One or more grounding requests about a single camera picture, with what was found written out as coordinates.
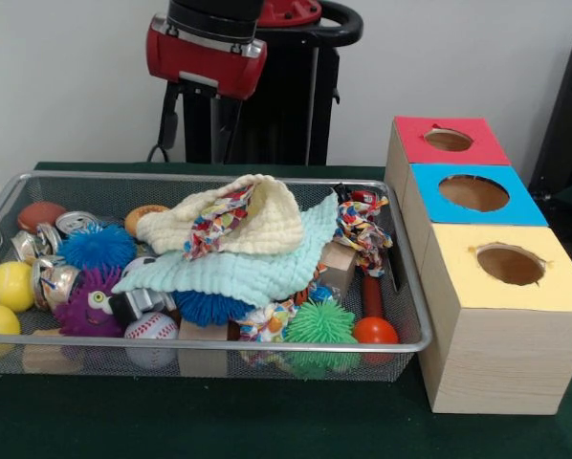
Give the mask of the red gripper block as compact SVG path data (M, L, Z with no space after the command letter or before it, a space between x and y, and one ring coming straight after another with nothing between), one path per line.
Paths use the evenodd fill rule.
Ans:
M165 15L156 14L147 31L145 52L148 72L171 81L165 89L160 148L164 152L170 150L176 139L176 104L183 84L175 82L198 83L224 97L220 101L219 162L226 164L236 137L242 100L248 99L257 87L267 59L267 44L256 38L247 44L205 38L180 30L169 24Z

